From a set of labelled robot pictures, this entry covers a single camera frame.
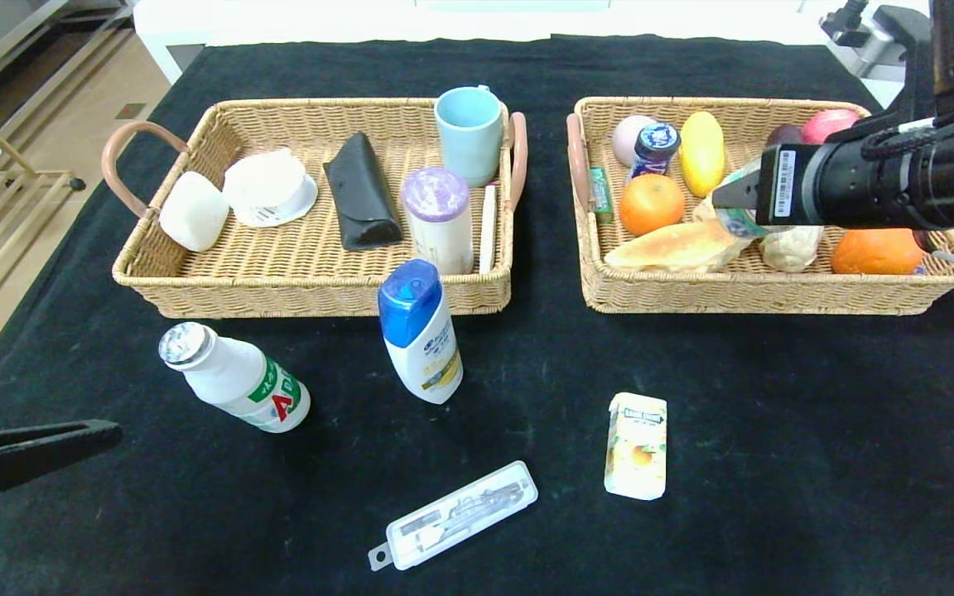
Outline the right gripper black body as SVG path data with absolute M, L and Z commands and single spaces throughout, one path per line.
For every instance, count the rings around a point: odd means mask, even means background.
M 863 140 L 780 144 L 761 160 L 757 222 L 771 226 L 896 227 L 882 163 Z

